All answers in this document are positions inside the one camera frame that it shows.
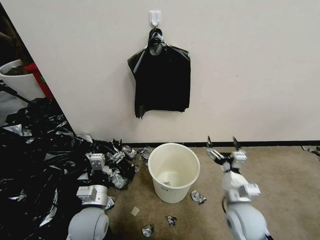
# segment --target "black garbage bag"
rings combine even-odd
[[[159,28],[149,33],[145,49],[128,59],[136,80],[135,114],[149,110],[184,112],[190,101],[189,52],[167,44]]]
[[[86,154],[115,154],[122,143],[77,137],[54,100],[35,99],[7,123],[0,128],[0,239],[65,239],[71,218],[82,209],[79,186],[114,186],[107,174],[77,180],[91,173]],[[125,159],[107,163],[128,180],[125,189],[134,167]]]
[[[73,135],[73,130],[55,99],[36,98],[30,101],[26,108],[8,115],[6,123],[21,124],[22,131],[33,137],[55,134],[59,131]]]

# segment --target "beige carpet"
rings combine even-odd
[[[115,239],[146,239],[141,228],[154,225],[150,239],[233,239],[221,209],[223,173],[207,155],[205,148],[191,148],[200,160],[200,176],[185,199],[176,204],[161,201],[154,192],[148,167],[139,162],[140,171],[128,190],[110,188],[115,207],[107,211]],[[217,148],[232,151],[232,148]],[[257,183],[262,194],[253,206],[267,220],[272,237],[277,239],[320,239],[320,162],[300,147],[245,148],[248,162],[242,170],[245,178]],[[190,197],[198,190],[208,200],[203,205]],[[130,214],[136,206],[140,212]],[[166,216],[175,216],[170,227]]]

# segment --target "white flower pot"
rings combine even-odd
[[[45,97],[39,84],[34,78],[33,74],[16,75],[9,76],[4,73],[8,72],[10,69],[21,66],[21,60],[15,60],[9,62],[0,67],[0,79],[4,81],[9,87],[13,88],[22,97],[33,100],[35,98]]]

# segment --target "black baseboard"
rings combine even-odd
[[[164,143],[123,143],[130,147],[158,147]],[[206,147],[207,142],[179,143],[186,147]],[[266,142],[240,142],[241,147],[271,147],[271,146],[320,146],[320,140],[314,141],[266,141]],[[233,147],[233,142],[213,142],[214,147]]]

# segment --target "plastic wall hook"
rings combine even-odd
[[[150,11],[149,22],[152,27],[157,27],[160,23],[161,11]]]

